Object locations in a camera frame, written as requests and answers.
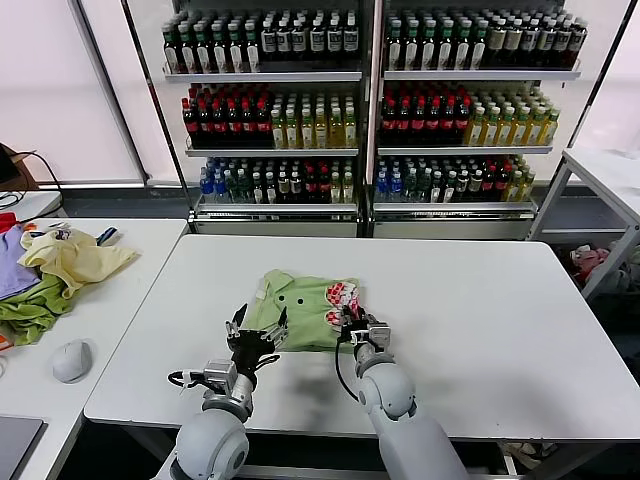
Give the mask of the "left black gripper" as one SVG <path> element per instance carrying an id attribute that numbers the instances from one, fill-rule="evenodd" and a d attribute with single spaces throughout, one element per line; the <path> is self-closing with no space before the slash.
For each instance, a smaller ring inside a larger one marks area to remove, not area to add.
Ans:
<path id="1" fill-rule="evenodd" d="M 254 374 L 264 365 L 276 362 L 280 358 L 276 349 L 288 336 L 287 307 L 268 330 L 240 330 L 247 308 L 245 303 L 225 322 L 231 359 L 239 374 Z"/>

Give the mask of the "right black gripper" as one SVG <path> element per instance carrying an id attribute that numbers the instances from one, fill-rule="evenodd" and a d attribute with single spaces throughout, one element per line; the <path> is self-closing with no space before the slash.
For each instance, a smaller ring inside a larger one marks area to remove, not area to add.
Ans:
<path id="1" fill-rule="evenodd" d="M 352 346 L 370 343 L 369 325 L 373 323 L 373 316 L 362 306 L 359 306 L 356 311 L 356 319 L 357 321 L 353 321 L 353 311 L 349 306 L 342 307 L 340 343 L 350 343 Z"/>

